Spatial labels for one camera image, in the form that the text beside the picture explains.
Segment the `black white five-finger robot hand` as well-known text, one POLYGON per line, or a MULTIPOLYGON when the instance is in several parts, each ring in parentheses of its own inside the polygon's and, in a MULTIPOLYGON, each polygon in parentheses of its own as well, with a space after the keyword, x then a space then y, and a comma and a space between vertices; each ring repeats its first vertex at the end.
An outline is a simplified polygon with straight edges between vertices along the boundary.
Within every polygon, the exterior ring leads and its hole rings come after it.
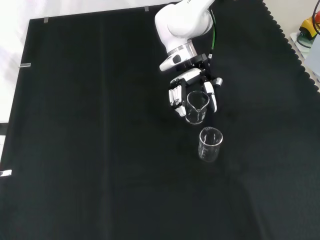
POLYGON ((187 115, 187 88, 199 83, 209 97, 212 112, 218 111, 217 88, 223 84, 223 79, 216 77, 211 71, 212 54, 198 55, 179 64, 177 68, 184 72, 171 80, 168 89, 170 107, 181 117, 187 115))

